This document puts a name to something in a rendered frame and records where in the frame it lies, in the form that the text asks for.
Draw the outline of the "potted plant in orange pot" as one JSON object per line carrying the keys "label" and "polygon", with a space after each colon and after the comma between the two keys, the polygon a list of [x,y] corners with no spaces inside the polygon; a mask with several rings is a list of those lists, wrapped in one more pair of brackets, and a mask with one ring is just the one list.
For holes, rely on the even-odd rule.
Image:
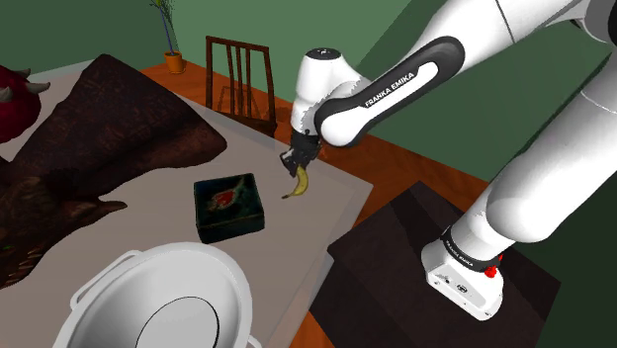
{"label": "potted plant in orange pot", "polygon": [[186,70],[185,60],[182,53],[174,48],[171,39],[171,29],[173,28],[171,21],[171,0],[149,0],[150,6],[153,6],[159,13],[165,37],[168,45],[168,50],[164,52],[164,58],[171,74],[182,74]]}

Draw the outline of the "brown wooden chair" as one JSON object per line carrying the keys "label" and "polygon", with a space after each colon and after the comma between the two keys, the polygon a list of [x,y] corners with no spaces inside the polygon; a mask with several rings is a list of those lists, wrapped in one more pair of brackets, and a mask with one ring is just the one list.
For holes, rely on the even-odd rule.
{"label": "brown wooden chair", "polygon": [[[239,122],[255,131],[259,131],[272,138],[277,129],[276,105],[270,49],[268,46],[245,43],[212,36],[206,36],[206,104],[213,109],[214,98],[214,70],[213,70],[213,47],[220,44],[225,47],[229,82],[226,88],[229,90],[229,111],[223,115]],[[252,117],[253,89],[251,80],[251,53],[263,54],[264,69],[267,85],[268,118],[266,120]]]}

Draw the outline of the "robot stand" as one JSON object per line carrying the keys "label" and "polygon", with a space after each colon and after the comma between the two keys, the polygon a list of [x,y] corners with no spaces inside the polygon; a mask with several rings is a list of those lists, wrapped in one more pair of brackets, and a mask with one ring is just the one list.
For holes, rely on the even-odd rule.
{"label": "robot stand", "polygon": [[504,301],[478,321],[432,289],[421,248],[461,211],[422,182],[329,245],[310,312],[335,348],[535,348],[561,283],[513,248]]}

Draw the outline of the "dark brown crumpled blanket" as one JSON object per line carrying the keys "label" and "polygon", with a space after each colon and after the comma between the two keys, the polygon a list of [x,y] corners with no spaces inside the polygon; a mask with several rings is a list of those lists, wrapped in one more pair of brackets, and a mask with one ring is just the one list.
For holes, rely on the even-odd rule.
{"label": "dark brown crumpled blanket", "polygon": [[174,93],[99,55],[14,159],[0,157],[0,290],[28,277],[65,236],[126,206],[102,196],[225,149],[224,137]]}

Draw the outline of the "yellow banana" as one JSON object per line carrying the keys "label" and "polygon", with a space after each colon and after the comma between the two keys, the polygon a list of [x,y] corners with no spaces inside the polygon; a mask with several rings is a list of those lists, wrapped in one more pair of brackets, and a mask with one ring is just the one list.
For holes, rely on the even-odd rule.
{"label": "yellow banana", "polygon": [[288,199],[288,198],[295,197],[295,196],[301,196],[308,189],[309,176],[306,170],[302,166],[299,166],[297,168],[297,179],[298,179],[298,182],[294,190],[291,193],[284,195],[283,199]]}

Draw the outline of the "dark green square box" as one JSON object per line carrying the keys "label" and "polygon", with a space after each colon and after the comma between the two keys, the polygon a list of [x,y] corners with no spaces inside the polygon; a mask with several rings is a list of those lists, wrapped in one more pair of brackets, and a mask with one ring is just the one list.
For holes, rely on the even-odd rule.
{"label": "dark green square box", "polygon": [[265,214],[253,173],[194,183],[196,229],[211,244],[262,230]]}

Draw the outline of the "dark red spiked toy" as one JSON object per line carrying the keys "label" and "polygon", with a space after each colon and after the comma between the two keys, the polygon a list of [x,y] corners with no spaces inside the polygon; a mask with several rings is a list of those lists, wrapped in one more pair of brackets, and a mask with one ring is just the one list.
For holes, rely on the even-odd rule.
{"label": "dark red spiked toy", "polygon": [[0,65],[0,143],[8,142],[31,127],[42,109],[40,93],[49,82],[28,80],[31,69],[12,70]]}

